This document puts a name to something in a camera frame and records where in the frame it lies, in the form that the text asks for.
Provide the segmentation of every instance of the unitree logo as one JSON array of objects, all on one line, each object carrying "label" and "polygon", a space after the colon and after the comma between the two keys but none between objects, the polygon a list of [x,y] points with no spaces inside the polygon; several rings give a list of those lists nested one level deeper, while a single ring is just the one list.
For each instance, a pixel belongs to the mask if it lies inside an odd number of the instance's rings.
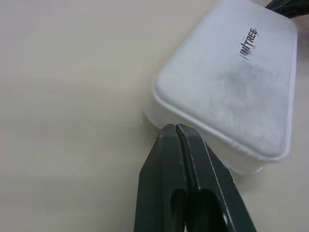
[{"label": "unitree logo", "polygon": [[240,52],[239,55],[245,59],[248,59],[247,56],[252,52],[254,48],[254,41],[257,35],[257,31],[253,28],[250,28],[250,31],[247,35],[247,38],[244,42],[240,43]]}]

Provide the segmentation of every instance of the plastic box lid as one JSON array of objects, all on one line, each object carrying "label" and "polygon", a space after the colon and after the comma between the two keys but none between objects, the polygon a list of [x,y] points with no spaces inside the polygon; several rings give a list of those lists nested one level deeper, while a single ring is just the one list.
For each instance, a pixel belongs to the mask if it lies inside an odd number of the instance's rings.
[{"label": "plastic box lid", "polygon": [[158,73],[155,95],[200,131],[278,161],[291,140],[296,48],[288,18],[221,0]]}]

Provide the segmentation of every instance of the white container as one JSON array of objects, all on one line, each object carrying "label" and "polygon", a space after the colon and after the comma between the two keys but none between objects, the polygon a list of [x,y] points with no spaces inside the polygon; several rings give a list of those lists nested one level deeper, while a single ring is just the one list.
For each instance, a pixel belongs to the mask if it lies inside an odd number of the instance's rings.
[{"label": "white container", "polygon": [[290,147],[296,47],[288,18],[222,0],[158,73],[146,116],[196,128],[237,173],[279,161]]}]

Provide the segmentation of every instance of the beige table surface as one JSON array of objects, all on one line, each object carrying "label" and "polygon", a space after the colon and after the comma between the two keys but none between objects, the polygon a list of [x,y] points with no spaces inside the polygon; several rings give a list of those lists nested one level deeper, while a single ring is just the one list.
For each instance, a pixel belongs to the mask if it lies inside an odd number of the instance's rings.
[{"label": "beige table surface", "polygon": [[[131,232],[155,72],[215,0],[0,1],[0,231]],[[259,232],[309,231],[309,35],[291,156],[236,178]]]}]

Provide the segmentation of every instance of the white plastic box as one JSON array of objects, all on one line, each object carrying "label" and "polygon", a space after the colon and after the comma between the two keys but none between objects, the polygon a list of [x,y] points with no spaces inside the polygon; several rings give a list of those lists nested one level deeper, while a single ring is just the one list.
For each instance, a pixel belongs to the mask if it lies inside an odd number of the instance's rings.
[{"label": "white plastic box", "polygon": [[296,49],[288,18],[221,0],[158,73],[146,116],[196,128],[237,173],[259,170],[289,152]]}]

